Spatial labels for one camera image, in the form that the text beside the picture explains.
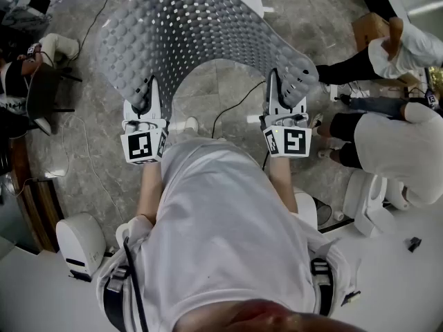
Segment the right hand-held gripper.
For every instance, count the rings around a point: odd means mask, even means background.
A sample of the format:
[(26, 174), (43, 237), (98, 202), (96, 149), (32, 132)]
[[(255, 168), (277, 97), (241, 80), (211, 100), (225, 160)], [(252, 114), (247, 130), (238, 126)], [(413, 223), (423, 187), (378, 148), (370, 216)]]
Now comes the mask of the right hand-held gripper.
[(269, 71), (266, 80), (266, 111), (260, 119), (260, 128), (272, 158), (306, 158), (311, 147), (311, 129), (307, 100), (303, 98), (292, 109), (292, 114), (278, 114), (278, 73)]

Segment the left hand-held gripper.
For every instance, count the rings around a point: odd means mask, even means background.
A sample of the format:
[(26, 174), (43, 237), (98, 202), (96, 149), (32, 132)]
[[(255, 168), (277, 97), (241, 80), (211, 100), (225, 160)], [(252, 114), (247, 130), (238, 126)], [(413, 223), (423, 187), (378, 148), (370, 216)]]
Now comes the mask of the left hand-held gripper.
[(168, 137), (169, 123), (161, 115), (158, 82), (151, 78), (144, 81), (138, 112), (127, 100), (124, 102), (124, 134), (120, 139), (125, 160), (132, 165), (160, 162)]

